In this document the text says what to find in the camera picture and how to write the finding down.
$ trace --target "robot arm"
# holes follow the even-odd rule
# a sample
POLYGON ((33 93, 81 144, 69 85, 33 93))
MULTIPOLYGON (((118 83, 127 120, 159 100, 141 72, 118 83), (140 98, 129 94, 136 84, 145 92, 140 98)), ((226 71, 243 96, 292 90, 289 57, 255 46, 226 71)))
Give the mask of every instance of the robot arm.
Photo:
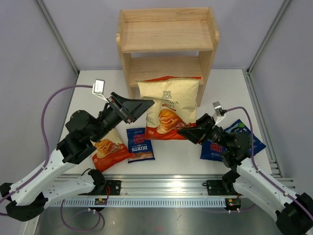
MULTIPOLYGON (((96 80, 93 93, 103 96, 103 92, 104 81, 96 80)), ((7 197, 10 201, 6 206, 9 217, 27 221, 42 213, 55 201, 80 193, 98 194, 104 189, 105 179, 99 170, 91 170, 87 175, 63 184, 53 185, 52 182, 96 150, 91 141, 100 141, 121 121, 135 122, 154 104, 152 100, 126 99, 116 93, 111 93, 110 98, 105 100, 107 103, 97 118, 84 110, 76 111, 71 116, 66 124, 69 134, 57 144, 45 167, 42 163, 18 182, 4 183, 0 186, 2 197, 7 197), (36 178, 17 190, 41 168, 42 171, 36 178)))
POLYGON ((194 144, 210 140, 225 147, 227 152, 223 153, 223 163, 231 170, 222 177, 223 188, 235 190, 261 207, 276 221, 283 235, 307 233, 313 227, 312 218, 308 215, 313 214, 312 198, 306 193, 298 195, 260 169, 246 152, 251 147, 248 134, 227 133, 216 126, 227 111, 219 102, 213 105, 213 117, 205 114, 197 120, 195 127, 178 130, 178 133, 194 144))

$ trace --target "blue chip bag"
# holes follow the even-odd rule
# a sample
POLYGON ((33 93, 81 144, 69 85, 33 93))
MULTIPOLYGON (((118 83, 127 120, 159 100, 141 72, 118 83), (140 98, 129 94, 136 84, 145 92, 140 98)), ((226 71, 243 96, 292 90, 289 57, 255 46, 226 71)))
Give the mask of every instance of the blue chip bag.
POLYGON ((128 163, 155 160, 151 140, 145 139, 145 128, 127 129, 128 150, 134 153, 132 158, 128 159, 128 163))
MULTIPOLYGON (((246 132, 249 135, 250 138, 250 143, 251 143, 251 131, 249 130, 249 128, 247 128, 246 125, 244 125, 244 123, 238 119, 237 121, 235 121, 230 127, 226 128, 225 131, 227 133, 230 132, 246 132)), ((253 138, 253 142, 254 142, 254 155, 256 155, 257 153, 259 153, 261 150, 265 149, 266 146, 265 144, 263 144, 256 136, 254 136, 253 138)), ((206 141, 203 145, 202 145, 202 150, 201 150, 201 159, 205 159, 205 160, 212 160, 212 161, 222 161, 222 153, 226 151, 226 148, 221 147, 215 143, 212 143, 211 141, 206 141)))

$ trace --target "orange chip bag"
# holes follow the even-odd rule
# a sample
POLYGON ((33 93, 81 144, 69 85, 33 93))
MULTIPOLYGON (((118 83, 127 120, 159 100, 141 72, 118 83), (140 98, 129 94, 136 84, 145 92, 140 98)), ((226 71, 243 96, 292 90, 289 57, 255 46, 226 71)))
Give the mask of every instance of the orange chip bag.
POLYGON ((93 143, 93 145, 97 150, 92 161, 96 169, 101 172, 122 160, 134 157, 133 153, 129 153, 115 129, 111 130, 100 142, 93 143))
POLYGON ((184 140, 177 130, 196 125, 200 77, 138 81, 140 98, 155 104, 147 111, 145 139, 184 140))

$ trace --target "burts chip bag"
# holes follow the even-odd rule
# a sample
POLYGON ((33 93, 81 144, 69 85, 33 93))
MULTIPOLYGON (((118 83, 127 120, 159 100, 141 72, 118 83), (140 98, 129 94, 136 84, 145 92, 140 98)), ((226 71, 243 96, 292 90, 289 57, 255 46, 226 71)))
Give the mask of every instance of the burts chip bag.
POLYGON ((134 156, 134 154, 129 153, 128 148, 123 144, 115 129, 111 130, 101 141, 93 143, 93 145, 97 150, 92 157, 92 161, 96 169, 101 172, 122 160, 134 156))
MULTIPOLYGON (((249 135, 250 138, 250 144, 251 144, 251 131, 247 126, 240 120, 238 119, 235 121, 230 127, 226 128, 225 131, 227 133, 230 132, 246 132, 249 135)), ((259 153, 261 150, 266 148, 265 144, 263 144, 255 135, 253 138, 253 152, 254 155, 259 153)), ((213 160, 213 161, 222 161, 222 153, 226 151, 226 148, 221 147, 215 143, 212 143, 211 141, 206 141, 202 145, 202 150, 201 150, 201 159, 205 160, 213 160)))
POLYGON ((134 153, 133 158, 128 159, 128 163, 155 160, 151 140, 145 139, 145 128, 127 129, 128 149, 134 153))
POLYGON ((140 98, 155 104, 147 111, 145 139, 185 140, 177 130, 196 125, 200 77, 162 77, 138 81, 140 98))

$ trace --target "white wall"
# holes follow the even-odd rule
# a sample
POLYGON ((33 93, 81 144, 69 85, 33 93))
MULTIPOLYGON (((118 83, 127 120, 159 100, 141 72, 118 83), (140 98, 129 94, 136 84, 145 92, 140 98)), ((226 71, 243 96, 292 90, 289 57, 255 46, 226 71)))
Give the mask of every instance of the white wall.
POLYGON ((252 72, 284 173, 311 196, 312 9, 312 0, 293 1, 252 72))
POLYGON ((247 68, 283 0, 44 0, 80 70, 120 68, 120 9, 212 6, 220 28, 213 67, 247 68))
MULTIPOLYGON (((0 184, 15 182, 45 158, 41 112, 75 74, 34 0, 0 2, 0 184)), ((59 137, 70 93, 51 102, 46 132, 51 148, 59 137)), ((0 211, 5 212, 5 204, 0 211)), ((17 235, 20 222, 0 216, 0 234, 17 235)))

